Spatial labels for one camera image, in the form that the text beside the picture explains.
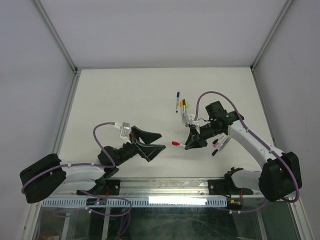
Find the blue cap marker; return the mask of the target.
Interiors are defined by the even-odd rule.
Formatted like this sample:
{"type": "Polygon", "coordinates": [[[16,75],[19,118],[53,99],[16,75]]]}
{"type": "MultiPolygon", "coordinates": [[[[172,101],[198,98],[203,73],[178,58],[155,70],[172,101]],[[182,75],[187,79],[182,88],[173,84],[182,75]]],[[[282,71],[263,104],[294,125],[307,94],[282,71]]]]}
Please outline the blue cap marker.
{"type": "Polygon", "coordinates": [[[178,91],[176,93],[176,106],[175,106],[175,112],[178,113],[180,107],[180,92],[178,91]]]}

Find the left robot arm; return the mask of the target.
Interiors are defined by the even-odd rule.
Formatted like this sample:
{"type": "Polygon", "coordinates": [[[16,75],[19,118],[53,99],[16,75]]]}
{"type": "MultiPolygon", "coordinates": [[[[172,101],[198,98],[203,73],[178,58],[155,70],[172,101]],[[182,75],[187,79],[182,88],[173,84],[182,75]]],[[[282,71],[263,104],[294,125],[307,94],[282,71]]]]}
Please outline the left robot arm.
{"type": "Polygon", "coordinates": [[[150,162],[166,149],[164,144],[155,143],[162,137],[160,133],[143,131],[127,122],[100,123],[93,128],[92,134],[100,147],[97,163],[64,161],[58,154],[50,153],[20,172],[21,192],[29,204],[38,203],[53,194],[76,192],[98,195],[107,185],[107,179],[118,173],[120,165],[135,156],[150,162]],[[97,129],[102,126],[118,129],[124,144],[120,148],[103,146],[97,138],[97,129]]]}

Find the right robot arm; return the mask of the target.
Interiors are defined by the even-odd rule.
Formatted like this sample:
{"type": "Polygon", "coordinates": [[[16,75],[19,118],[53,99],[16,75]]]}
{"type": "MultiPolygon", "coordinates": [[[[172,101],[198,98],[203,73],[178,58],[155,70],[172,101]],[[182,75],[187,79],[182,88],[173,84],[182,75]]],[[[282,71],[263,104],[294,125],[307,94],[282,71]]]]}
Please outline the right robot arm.
{"type": "Polygon", "coordinates": [[[227,112],[219,101],[206,106],[208,123],[200,126],[196,116],[185,117],[189,135],[185,150],[204,148],[207,140],[224,134],[238,142],[258,163],[260,170],[232,168],[224,175],[223,187],[230,194],[241,188],[259,191],[270,202],[283,199],[302,188],[298,156],[264,142],[235,110],[227,112]]]}

